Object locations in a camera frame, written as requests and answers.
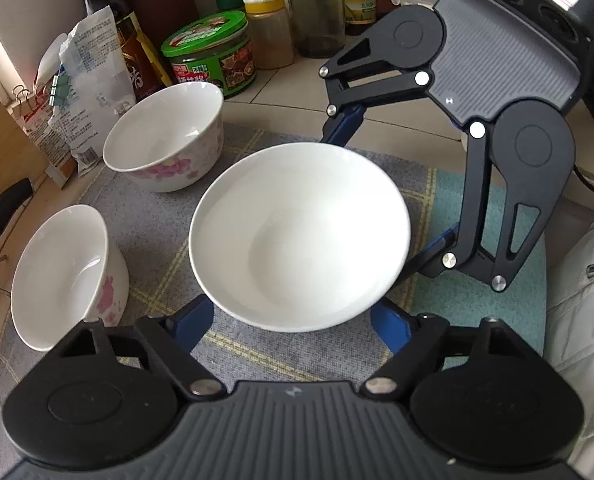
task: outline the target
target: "electrical cable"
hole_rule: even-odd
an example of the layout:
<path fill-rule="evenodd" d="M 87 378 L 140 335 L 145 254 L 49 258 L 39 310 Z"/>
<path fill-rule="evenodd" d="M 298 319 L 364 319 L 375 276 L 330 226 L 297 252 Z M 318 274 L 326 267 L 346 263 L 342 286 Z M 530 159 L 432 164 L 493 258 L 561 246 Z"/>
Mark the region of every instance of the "electrical cable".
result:
<path fill-rule="evenodd" d="M 573 171 L 574 174 L 576 174 L 577 178 L 581 181 L 581 183 L 584 184 L 584 186 L 586 186 L 590 191 L 594 193 L 594 185 L 590 183 L 590 181 L 582 175 L 581 171 L 579 171 L 579 168 L 576 166 L 576 164 L 573 167 Z"/>

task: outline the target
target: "dark glass bottle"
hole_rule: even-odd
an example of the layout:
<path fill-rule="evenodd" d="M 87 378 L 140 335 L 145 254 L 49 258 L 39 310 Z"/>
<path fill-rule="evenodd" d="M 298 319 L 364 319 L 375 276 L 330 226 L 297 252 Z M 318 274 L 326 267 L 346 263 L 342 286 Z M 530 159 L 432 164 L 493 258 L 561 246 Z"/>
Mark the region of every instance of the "dark glass bottle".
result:
<path fill-rule="evenodd" d="M 294 44 L 302 56 L 331 57 L 346 41 L 344 0 L 290 0 Z"/>
<path fill-rule="evenodd" d="M 157 77 L 147 54 L 138 40 L 134 14 L 128 2 L 126 0 L 84 0 L 84 3 L 88 15 L 110 6 L 137 101 L 139 102 L 154 94 L 157 90 L 164 88 L 164 84 Z"/>

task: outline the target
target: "white bowl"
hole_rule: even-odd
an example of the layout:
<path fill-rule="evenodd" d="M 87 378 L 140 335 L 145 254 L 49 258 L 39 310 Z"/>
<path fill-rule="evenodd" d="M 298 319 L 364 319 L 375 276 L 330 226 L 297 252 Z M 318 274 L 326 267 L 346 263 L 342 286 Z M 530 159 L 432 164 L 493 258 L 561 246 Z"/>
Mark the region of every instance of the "white bowl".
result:
<path fill-rule="evenodd" d="M 392 180 L 367 158 L 299 142 L 240 160 L 192 217 L 192 270 L 231 316 L 277 332 L 347 321 L 397 279 L 410 218 Z"/>
<path fill-rule="evenodd" d="M 190 186 L 208 173 L 223 147 L 223 94 L 188 82 L 147 97 L 117 121 L 104 162 L 148 191 Z"/>
<path fill-rule="evenodd" d="M 30 348 L 50 350 L 82 319 L 115 326 L 128 300 L 128 269 L 99 211 L 74 205 L 48 218 L 14 272 L 14 327 Z"/>

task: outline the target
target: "green tin can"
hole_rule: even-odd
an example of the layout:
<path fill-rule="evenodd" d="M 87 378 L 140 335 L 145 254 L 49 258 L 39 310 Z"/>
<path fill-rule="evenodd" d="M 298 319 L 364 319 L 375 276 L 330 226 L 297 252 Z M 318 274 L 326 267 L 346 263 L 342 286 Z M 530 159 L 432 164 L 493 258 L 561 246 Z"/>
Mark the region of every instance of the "green tin can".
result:
<path fill-rule="evenodd" d="M 207 16 L 174 33 L 161 52 L 179 83 L 207 81 L 231 96 L 254 81 L 248 20 L 239 10 Z"/>

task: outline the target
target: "soy sauce bottle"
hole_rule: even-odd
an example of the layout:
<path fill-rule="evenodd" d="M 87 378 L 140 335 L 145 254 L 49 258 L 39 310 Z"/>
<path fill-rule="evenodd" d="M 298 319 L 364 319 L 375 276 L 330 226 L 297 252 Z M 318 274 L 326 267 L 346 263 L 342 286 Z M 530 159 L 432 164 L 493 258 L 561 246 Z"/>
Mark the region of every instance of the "soy sauce bottle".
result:
<path fill-rule="evenodd" d="M 138 29 L 135 26 L 136 17 L 128 2 L 126 0 L 84 0 L 84 3 L 88 16 L 110 6 L 137 102 L 165 88 L 139 41 Z"/>

